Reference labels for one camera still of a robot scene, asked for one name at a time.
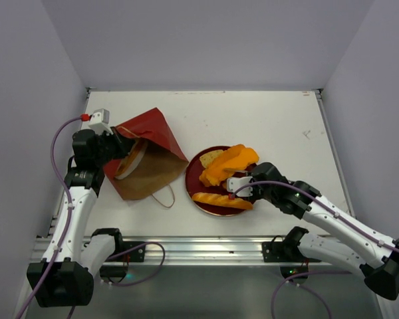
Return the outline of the white rimmed oval bread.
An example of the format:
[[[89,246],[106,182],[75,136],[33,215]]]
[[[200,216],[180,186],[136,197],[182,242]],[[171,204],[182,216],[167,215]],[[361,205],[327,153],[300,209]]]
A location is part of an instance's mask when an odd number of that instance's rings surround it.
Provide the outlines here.
[[[114,175],[114,178],[121,180],[128,177],[139,166],[146,153],[147,148],[147,140],[142,138],[137,139],[132,149],[130,150],[130,153],[121,160]]]

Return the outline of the wavy orange bread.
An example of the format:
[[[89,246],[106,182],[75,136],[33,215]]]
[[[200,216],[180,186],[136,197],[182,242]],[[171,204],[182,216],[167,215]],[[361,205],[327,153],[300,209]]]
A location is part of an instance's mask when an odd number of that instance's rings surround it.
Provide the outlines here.
[[[222,181],[225,181],[234,174],[227,173],[223,171],[223,169],[232,168],[244,170],[249,165],[257,163],[258,161],[259,156],[257,152],[253,148],[245,147],[245,149],[242,150],[241,153],[235,158],[232,158],[221,165],[211,165],[208,168],[204,168],[199,176],[199,180],[206,187],[219,186]]]

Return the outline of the long twisted bread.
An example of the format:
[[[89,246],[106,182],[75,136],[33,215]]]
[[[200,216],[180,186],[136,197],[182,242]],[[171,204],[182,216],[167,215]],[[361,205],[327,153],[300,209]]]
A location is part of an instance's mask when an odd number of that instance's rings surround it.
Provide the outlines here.
[[[238,197],[231,197],[229,195],[220,195],[216,193],[195,193],[192,195],[192,200],[198,203],[204,203],[218,207],[228,207],[242,210],[253,209],[253,204],[249,201]]]

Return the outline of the red paper bag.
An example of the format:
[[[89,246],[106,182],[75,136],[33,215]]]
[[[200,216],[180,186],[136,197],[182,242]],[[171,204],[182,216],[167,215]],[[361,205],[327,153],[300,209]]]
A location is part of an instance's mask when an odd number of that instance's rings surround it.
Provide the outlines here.
[[[148,148],[139,166],[126,178],[114,178],[122,159],[115,159],[104,167],[104,172],[124,201],[135,201],[153,196],[184,172],[188,159],[180,148],[164,115],[153,108],[115,126],[116,131],[135,141],[148,141]]]

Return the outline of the sliced bread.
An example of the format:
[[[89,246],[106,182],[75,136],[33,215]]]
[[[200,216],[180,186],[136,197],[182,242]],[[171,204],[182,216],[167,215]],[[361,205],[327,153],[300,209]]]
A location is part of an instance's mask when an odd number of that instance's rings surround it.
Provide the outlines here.
[[[199,157],[199,160],[204,168],[208,168],[211,165],[221,165],[228,160],[238,156],[242,150],[245,149],[243,144],[237,144],[231,146],[226,150],[217,149],[204,153]]]

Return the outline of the metal tongs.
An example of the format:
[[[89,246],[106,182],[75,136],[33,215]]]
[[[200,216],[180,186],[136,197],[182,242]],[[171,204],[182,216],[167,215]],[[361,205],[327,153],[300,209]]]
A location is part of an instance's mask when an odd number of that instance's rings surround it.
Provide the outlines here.
[[[225,169],[223,169],[223,171],[225,171],[227,173],[242,173],[244,175],[249,175],[250,174],[250,171],[242,170],[242,169],[225,168]]]

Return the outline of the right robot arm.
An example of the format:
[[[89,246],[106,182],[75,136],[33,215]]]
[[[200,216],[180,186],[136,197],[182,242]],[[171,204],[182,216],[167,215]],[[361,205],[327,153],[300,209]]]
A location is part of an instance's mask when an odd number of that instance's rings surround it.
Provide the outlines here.
[[[337,239],[325,243],[305,231],[283,244],[291,261],[301,257],[330,263],[358,275],[375,294],[396,300],[399,295],[399,237],[379,233],[331,203],[308,183],[290,181],[269,162],[248,172],[254,199],[264,199],[282,213],[313,224]]]

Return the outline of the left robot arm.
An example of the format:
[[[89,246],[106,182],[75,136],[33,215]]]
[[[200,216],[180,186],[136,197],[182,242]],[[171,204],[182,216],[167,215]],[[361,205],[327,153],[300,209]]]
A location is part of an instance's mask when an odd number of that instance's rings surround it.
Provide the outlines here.
[[[55,233],[41,261],[27,269],[40,307],[86,306],[104,261],[123,257],[125,245],[118,229],[96,230],[87,247],[83,238],[104,181],[104,166],[124,159],[134,144],[134,139],[124,137],[116,128],[101,134],[91,129],[73,134],[74,166],[63,179],[65,196]]]

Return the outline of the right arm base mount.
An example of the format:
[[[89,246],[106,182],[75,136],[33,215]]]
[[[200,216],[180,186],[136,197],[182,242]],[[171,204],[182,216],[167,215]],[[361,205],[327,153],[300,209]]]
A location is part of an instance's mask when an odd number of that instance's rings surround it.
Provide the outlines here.
[[[265,263],[279,265],[283,278],[309,271],[309,263],[320,263],[319,259],[303,256],[298,248],[301,235],[304,232],[290,232],[286,236],[277,235],[270,241],[261,244],[261,252]]]

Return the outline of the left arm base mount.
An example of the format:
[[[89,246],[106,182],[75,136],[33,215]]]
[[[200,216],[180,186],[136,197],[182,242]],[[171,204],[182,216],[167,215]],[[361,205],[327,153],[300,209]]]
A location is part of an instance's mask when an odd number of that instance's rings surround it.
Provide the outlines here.
[[[99,270],[100,278],[112,284],[121,283],[129,278],[129,264],[144,262],[144,255],[144,247],[140,247],[119,257],[108,257]]]

